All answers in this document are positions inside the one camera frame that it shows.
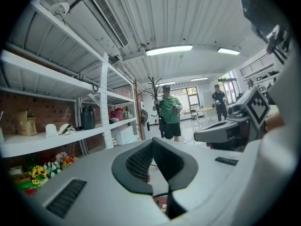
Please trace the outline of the person's right forearm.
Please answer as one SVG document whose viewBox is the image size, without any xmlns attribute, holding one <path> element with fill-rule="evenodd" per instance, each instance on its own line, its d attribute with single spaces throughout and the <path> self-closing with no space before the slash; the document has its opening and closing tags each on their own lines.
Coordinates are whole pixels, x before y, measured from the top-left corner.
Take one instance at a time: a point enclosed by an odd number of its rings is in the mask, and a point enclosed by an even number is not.
<svg viewBox="0 0 301 226">
<path fill-rule="evenodd" d="M 284 121 L 282 119 L 282 116 L 279 112 L 273 113 L 271 116 L 269 116 L 266 120 L 266 129 L 267 131 L 273 130 L 278 127 L 284 126 Z"/>
</svg>

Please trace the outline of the black railing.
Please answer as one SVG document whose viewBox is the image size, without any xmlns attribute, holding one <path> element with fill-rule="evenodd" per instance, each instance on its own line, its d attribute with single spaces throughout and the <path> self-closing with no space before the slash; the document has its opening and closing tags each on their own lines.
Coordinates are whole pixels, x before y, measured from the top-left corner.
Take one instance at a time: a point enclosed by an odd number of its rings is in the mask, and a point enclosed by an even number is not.
<svg viewBox="0 0 301 226">
<path fill-rule="evenodd" d="M 252 63 L 250 63 L 249 65 L 240 69 L 240 73 L 244 78 L 247 78 L 265 69 L 273 67 L 273 65 L 273 55 L 265 54 L 257 60 L 253 61 Z"/>
</svg>

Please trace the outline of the black framed window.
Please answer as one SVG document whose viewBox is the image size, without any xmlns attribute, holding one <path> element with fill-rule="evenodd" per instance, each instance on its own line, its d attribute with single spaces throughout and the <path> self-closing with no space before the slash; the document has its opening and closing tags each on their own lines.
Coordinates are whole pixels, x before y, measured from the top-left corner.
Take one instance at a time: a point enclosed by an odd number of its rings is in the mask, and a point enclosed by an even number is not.
<svg viewBox="0 0 301 226">
<path fill-rule="evenodd" d="M 182 104 L 180 115 L 190 114 L 191 110 L 201 109 L 197 87 L 172 90 L 171 96 L 177 98 Z"/>
</svg>

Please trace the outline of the white and blue flower pot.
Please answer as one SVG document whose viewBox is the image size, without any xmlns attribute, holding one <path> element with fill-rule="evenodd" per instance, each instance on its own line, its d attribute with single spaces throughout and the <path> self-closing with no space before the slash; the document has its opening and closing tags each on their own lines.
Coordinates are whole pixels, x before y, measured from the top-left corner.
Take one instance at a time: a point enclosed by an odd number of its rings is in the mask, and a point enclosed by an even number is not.
<svg viewBox="0 0 301 226">
<path fill-rule="evenodd" d="M 48 178 L 53 178 L 56 174 L 62 171 L 61 164 L 57 161 L 48 162 L 44 164 L 43 168 Z"/>
</svg>

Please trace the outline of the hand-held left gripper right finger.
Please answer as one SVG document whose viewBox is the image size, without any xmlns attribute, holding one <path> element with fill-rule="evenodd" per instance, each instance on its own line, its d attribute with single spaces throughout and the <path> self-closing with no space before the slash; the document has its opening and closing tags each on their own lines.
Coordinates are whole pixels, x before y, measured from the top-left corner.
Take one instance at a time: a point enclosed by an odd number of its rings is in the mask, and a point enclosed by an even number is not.
<svg viewBox="0 0 301 226">
<path fill-rule="evenodd" d="M 198 171 L 196 159 L 181 143 L 164 138 L 152 139 L 153 159 L 168 183 L 167 211 L 170 219 L 174 219 L 187 210 L 176 201 L 174 192 L 185 189 L 194 179 Z"/>
</svg>

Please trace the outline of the black coat rack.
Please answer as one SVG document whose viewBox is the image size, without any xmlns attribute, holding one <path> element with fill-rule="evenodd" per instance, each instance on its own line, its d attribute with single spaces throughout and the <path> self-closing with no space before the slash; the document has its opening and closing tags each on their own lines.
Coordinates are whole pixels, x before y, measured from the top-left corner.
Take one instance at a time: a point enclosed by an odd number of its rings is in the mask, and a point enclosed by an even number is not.
<svg viewBox="0 0 301 226">
<path fill-rule="evenodd" d="M 144 90 L 144 92 L 151 94 L 152 98 L 157 102 L 157 104 L 155 104 L 155 108 L 156 108 L 156 112 L 157 112 L 157 116 L 158 116 L 158 123 L 159 123 L 159 131 L 160 131 L 160 135 L 162 138 L 164 138 L 164 126 L 163 126 L 163 117 L 162 117 L 162 113 L 161 113 L 161 109 L 159 107 L 159 99 L 158 99 L 158 88 L 159 88 L 159 84 L 158 82 L 161 80 L 154 80 L 154 77 L 150 77 L 148 76 L 148 79 L 150 80 L 149 85 L 152 86 L 153 92 L 149 92 Z"/>
</svg>

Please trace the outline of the green snack packet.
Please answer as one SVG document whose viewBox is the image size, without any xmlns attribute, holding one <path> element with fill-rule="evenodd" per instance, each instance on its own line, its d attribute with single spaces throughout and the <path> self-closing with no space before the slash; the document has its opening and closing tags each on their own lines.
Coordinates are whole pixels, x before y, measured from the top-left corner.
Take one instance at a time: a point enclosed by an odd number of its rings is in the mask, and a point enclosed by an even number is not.
<svg viewBox="0 0 301 226">
<path fill-rule="evenodd" d="M 41 187 L 40 183 L 35 184 L 32 181 L 31 182 L 22 182 L 17 185 L 17 188 L 24 192 L 25 194 L 29 196 L 34 196 L 37 192 L 37 190 Z"/>
</svg>

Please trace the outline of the pale green handbag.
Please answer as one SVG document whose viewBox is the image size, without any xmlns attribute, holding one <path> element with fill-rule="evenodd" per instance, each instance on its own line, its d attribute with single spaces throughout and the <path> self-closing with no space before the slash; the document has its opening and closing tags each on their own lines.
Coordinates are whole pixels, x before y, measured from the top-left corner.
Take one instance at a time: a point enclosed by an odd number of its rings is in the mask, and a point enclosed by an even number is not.
<svg viewBox="0 0 301 226">
<path fill-rule="evenodd" d="M 123 119 L 124 120 L 128 120 L 128 119 L 133 118 L 132 112 L 130 110 L 128 110 L 127 107 L 122 108 L 122 112 L 123 112 Z"/>
</svg>

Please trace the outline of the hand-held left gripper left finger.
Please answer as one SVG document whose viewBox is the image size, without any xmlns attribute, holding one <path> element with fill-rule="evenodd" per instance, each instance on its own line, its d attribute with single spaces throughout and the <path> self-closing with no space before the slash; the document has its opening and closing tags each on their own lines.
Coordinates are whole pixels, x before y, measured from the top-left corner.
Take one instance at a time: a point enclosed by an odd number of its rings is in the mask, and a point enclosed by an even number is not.
<svg viewBox="0 0 301 226">
<path fill-rule="evenodd" d="M 112 163 L 111 171 L 114 178 L 129 192 L 152 195 L 152 186 L 147 182 L 152 161 L 152 140 L 141 141 L 139 145 L 119 154 Z"/>
</svg>

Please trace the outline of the red flower pot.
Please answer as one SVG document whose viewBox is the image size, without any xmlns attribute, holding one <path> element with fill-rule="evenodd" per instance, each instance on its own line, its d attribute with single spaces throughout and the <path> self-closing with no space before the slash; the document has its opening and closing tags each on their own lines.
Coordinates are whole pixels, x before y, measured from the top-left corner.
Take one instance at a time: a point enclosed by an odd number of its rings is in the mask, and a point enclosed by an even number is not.
<svg viewBox="0 0 301 226">
<path fill-rule="evenodd" d="M 55 160 L 60 163 L 63 168 L 67 168 L 78 160 L 75 155 L 69 156 L 66 152 L 60 152 L 55 156 Z"/>
</svg>

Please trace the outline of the sunflower pot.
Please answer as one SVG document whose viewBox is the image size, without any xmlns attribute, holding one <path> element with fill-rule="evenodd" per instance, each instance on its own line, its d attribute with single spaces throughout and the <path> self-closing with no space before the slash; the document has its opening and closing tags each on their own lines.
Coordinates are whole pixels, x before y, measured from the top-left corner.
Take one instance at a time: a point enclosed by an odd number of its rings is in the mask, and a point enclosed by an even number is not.
<svg viewBox="0 0 301 226">
<path fill-rule="evenodd" d="M 47 172 L 42 166 L 35 166 L 30 171 L 30 176 L 32 179 L 32 183 L 36 186 L 42 186 L 46 182 L 48 182 Z"/>
</svg>

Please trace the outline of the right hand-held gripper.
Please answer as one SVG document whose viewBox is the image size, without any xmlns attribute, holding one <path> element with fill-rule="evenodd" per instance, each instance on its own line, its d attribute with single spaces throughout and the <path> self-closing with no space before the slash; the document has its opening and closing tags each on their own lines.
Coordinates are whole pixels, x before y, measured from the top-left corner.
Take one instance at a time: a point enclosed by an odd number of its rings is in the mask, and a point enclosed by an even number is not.
<svg viewBox="0 0 301 226">
<path fill-rule="evenodd" d="M 253 87 L 228 108 L 227 119 L 196 131 L 194 139 L 211 149 L 244 149 L 258 139 L 269 111 L 264 95 Z"/>
</svg>

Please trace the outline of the white metal shelving unit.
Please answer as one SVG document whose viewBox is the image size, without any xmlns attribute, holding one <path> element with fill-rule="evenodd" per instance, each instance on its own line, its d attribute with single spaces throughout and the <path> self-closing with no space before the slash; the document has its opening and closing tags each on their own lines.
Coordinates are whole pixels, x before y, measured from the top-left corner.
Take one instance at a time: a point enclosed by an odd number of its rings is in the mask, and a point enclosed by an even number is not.
<svg viewBox="0 0 301 226">
<path fill-rule="evenodd" d="M 137 123 L 132 118 L 111 124 L 107 111 L 107 105 L 134 102 L 115 92 L 133 87 L 132 81 L 109 64 L 107 54 L 96 52 L 40 0 L 31 0 L 0 53 L 0 91 L 68 102 L 83 99 L 99 106 L 102 120 L 94 129 L 66 136 L 46 137 L 42 132 L 9 137 L 1 146 L 2 156 L 44 151 L 98 134 L 103 134 L 106 147 L 111 148 L 112 129 Z M 97 92 L 92 84 L 99 88 Z"/>
</svg>

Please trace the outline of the brown paper bag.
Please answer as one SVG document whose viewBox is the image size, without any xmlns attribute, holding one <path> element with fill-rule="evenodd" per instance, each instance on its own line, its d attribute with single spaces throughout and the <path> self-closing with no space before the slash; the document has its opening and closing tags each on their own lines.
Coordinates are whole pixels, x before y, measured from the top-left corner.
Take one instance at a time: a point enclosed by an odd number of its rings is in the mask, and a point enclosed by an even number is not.
<svg viewBox="0 0 301 226">
<path fill-rule="evenodd" d="M 19 112 L 17 114 L 17 132 L 22 136 L 34 136 L 37 135 L 35 119 L 32 116 L 28 116 L 28 112 Z"/>
</svg>

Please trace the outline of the white shoe-shaped object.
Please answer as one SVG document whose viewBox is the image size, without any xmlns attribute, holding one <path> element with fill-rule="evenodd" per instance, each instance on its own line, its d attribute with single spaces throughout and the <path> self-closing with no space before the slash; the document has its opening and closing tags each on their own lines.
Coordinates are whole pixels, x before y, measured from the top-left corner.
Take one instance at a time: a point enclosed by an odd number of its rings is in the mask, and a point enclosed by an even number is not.
<svg viewBox="0 0 301 226">
<path fill-rule="evenodd" d="M 54 124 L 47 124 L 45 127 L 46 137 L 55 137 L 58 136 L 58 131 Z"/>
<path fill-rule="evenodd" d="M 75 128 L 71 124 L 65 123 L 60 127 L 58 131 L 58 135 L 66 136 L 74 132 L 75 132 Z"/>
</svg>

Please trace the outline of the person's light grey shirt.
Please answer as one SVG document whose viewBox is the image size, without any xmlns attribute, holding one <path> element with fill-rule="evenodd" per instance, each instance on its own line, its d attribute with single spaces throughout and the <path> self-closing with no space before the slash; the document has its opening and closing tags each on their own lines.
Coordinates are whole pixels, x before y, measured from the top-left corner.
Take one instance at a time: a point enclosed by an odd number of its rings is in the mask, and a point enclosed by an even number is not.
<svg viewBox="0 0 301 226">
<path fill-rule="evenodd" d="M 269 94 L 284 126 L 266 131 L 262 137 L 251 177 L 240 198 L 241 206 L 267 207 L 273 203 L 297 167 L 301 152 L 300 43 L 291 43 L 288 60 Z"/>
</svg>

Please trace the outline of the white table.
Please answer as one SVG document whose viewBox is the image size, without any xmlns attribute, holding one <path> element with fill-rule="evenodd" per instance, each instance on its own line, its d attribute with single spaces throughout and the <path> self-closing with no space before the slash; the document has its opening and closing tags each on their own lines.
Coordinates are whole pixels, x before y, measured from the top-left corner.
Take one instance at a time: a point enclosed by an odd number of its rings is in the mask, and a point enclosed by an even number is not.
<svg viewBox="0 0 301 226">
<path fill-rule="evenodd" d="M 207 118 L 208 120 L 212 120 L 213 116 L 216 115 L 215 107 L 205 107 L 203 109 L 196 110 L 197 116 L 203 116 L 203 118 Z"/>
</svg>

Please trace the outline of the black jug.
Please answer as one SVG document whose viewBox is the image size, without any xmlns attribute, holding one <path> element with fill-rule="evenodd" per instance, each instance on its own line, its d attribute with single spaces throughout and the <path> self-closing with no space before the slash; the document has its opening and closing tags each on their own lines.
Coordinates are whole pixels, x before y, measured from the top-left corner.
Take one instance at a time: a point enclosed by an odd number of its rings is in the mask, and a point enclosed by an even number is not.
<svg viewBox="0 0 301 226">
<path fill-rule="evenodd" d="M 81 127 L 83 130 L 89 130 L 95 128 L 95 110 L 91 106 L 84 106 L 82 108 Z"/>
</svg>

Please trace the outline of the wooden coat rack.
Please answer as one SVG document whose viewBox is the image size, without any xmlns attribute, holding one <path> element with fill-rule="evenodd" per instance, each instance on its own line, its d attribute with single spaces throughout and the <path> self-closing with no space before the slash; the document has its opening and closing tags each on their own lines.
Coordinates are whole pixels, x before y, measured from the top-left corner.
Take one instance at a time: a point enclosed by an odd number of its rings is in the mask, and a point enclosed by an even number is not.
<svg viewBox="0 0 301 226">
<path fill-rule="evenodd" d="M 136 116 L 137 116 L 137 126 L 138 131 L 140 135 L 140 139 L 144 140 L 144 131 L 143 131 L 143 125 L 141 123 L 141 109 L 140 109 L 140 102 L 139 102 L 139 93 L 138 93 L 138 85 L 137 85 L 137 79 L 132 81 L 133 85 L 133 95 L 134 95 L 134 101 L 135 101 L 135 107 L 136 107 Z"/>
</svg>

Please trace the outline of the white ceiling air conditioner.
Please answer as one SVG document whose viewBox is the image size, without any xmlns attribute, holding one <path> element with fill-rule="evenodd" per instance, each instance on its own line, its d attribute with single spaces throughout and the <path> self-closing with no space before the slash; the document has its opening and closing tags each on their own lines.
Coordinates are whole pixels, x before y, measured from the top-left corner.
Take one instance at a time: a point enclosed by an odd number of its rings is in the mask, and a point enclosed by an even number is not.
<svg viewBox="0 0 301 226">
<path fill-rule="evenodd" d="M 121 49 L 128 45 L 108 0 L 68 0 L 70 10 L 58 16 L 99 54 L 107 53 L 115 65 L 123 60 Z"/>
</svg>

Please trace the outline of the white round spotlight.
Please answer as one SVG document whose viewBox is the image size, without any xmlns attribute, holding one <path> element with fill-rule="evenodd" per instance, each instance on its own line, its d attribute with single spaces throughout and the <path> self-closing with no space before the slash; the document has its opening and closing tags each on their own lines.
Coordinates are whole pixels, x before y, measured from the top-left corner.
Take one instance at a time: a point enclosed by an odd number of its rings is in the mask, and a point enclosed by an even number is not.
<svg viewBox="0 0 301 226">
<path fill-rule="evenodd" d="M 62 17 L 65 17 L 69 12 L 69 10 L 70 10 L 70 5 L 67 2 L 61 2 L 52 5 L 49 9 L 49 12 L 54 16 L 61 15 Z"/>
</svg>

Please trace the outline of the pink polka dot handbag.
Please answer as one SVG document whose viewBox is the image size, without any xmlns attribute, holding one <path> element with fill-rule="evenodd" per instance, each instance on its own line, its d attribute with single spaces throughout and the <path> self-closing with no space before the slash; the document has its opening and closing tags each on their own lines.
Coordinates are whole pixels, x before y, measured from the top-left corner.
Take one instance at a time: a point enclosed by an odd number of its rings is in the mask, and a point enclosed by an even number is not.
<svg viewBox="0 0 301 226">
<path fill-rule="evenodd" d="M 119 121 L 123 120 L 123 109 L 117 108 L 110 111 L 110 120 L 118 119 Z"/>
</svg>

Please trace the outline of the red vacuum cleaner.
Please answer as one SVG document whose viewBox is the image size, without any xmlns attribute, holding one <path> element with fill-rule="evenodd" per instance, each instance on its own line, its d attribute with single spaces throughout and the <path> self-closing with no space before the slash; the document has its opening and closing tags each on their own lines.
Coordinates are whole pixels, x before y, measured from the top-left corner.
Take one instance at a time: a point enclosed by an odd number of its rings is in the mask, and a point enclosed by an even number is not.
<svg viewBox="0 0 301 226">
<path fill-rule="evenodd" d="M 153 196 L 154 202 L 160 208 L 163 213 L 167 213 L 167 200 L 168 200 L 168 193 L 160 193 Z"/>
</svg>

